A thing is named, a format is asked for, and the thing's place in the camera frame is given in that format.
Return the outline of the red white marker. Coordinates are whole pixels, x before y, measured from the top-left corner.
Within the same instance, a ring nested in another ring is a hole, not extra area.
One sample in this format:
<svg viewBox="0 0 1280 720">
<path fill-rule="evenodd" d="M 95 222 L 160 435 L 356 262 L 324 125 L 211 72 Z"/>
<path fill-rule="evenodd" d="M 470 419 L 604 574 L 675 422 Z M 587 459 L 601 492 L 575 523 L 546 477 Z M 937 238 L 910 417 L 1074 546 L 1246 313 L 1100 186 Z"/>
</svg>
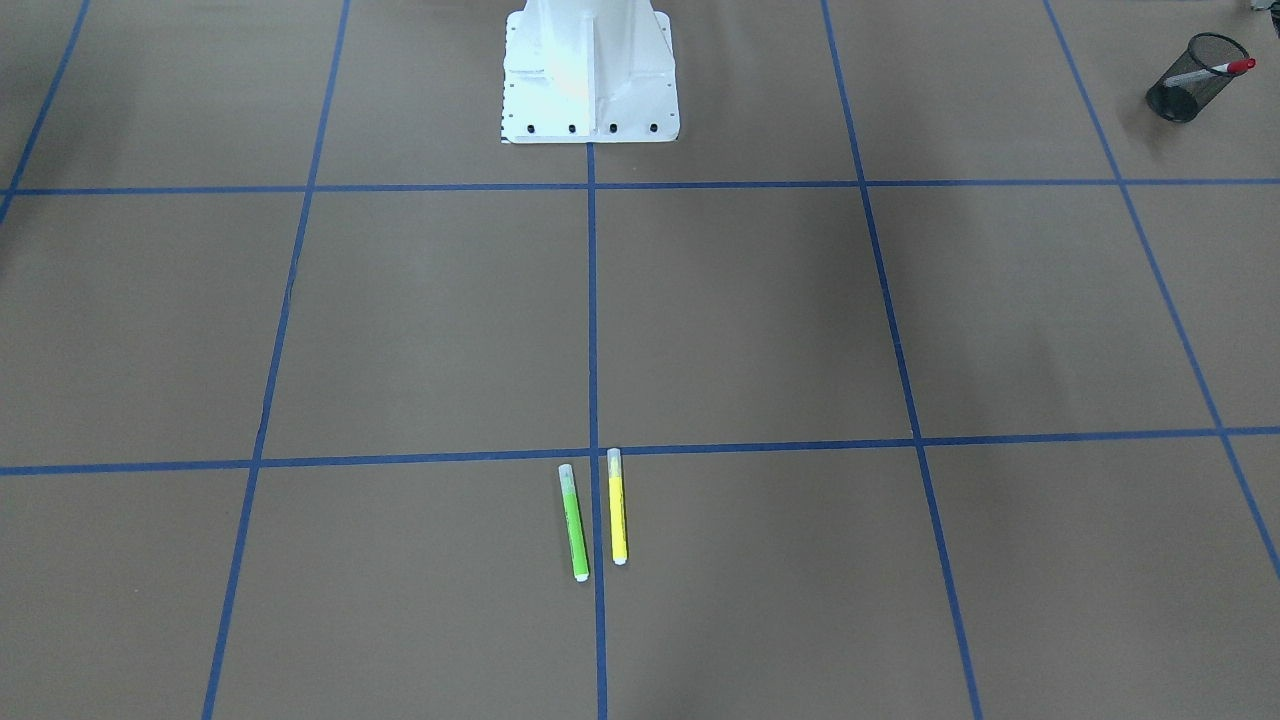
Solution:
<svg viewBox="0 0 1280 720">
<path fill-rule="evenodd" d="M 1201 68 L 1194 73 L 1192 82 L 1207 82 L 1211 79 L 1225 79 L 1242 76 L 1248 70 L 1252 70 L 1257 64 L 1257 60 L 1252 56 L 1244 59 L 1228 61 L 1216 67 Z"/>
</svg>

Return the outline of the yellow highlighter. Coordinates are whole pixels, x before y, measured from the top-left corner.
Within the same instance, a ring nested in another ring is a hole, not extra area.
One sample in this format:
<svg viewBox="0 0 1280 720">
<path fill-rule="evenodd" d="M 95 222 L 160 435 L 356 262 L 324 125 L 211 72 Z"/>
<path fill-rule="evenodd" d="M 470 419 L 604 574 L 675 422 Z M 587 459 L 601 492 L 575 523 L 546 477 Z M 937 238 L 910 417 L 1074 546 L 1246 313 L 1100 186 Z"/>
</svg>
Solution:
<svg viewBox="0 0 1280 720">
<path fill-rule="evenodd" d="M 625 566 L 628 562 L 628 533 L 626 524 L 625 474 L 621 450 L 608 448 L 605 451 L 605 462 L 611 514 L 611 559 L 616 566 Z"/>
</svg>

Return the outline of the near black mesh pen cup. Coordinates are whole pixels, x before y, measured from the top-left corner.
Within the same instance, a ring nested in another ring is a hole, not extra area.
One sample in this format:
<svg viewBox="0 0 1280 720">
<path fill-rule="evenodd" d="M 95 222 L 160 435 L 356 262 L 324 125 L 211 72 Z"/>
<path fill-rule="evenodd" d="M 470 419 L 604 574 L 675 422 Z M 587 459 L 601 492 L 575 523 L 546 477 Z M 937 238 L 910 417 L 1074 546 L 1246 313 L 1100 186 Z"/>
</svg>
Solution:
<svg viewBox="0 0 1280 720">
<path fill-rule="evenodd" d="M 1178 124 L 1194 120 L 1236 77 L 1257 60 L 1225 35 L 1193 35 L 1181 55 L 1146 91 L 1146 104 L 1157 117 Z"/>
</svg>

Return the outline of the white pedestal column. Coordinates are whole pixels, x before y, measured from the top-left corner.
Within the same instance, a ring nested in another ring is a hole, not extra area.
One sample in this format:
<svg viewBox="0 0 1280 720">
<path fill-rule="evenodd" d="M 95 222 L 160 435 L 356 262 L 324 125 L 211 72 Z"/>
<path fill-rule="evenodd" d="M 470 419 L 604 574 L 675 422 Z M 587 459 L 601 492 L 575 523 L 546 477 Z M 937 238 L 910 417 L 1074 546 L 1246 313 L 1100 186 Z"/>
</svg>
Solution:
<svg viewBox="0 0 1280 720">
<path fill-rule="evenodd" d="M 500 141 L 669 143 L 671 18 L 649 1 L 527 1 L 506 18 Z"/>
</svg>

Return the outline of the green highlighter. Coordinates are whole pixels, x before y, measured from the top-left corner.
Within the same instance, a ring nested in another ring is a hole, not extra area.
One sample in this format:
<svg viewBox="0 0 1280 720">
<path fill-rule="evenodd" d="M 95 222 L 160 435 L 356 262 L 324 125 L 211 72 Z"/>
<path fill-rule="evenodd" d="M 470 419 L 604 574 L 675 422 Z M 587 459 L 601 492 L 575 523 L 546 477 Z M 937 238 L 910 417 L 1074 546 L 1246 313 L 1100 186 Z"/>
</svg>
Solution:
<svg viewBox="0 0 1280 720">
<path fill-rule="evenodd" d="M 584 533 L 581 507 L 573 466 L 561 464 L 557 468 L 559 482 L 559 495 L 564 512 L 566 536 L 570 547 L 570 564 L 573 579 L 585 583 L 590 579 L 590 562 L 588 559 L 588 542 Z"/>
</svg>

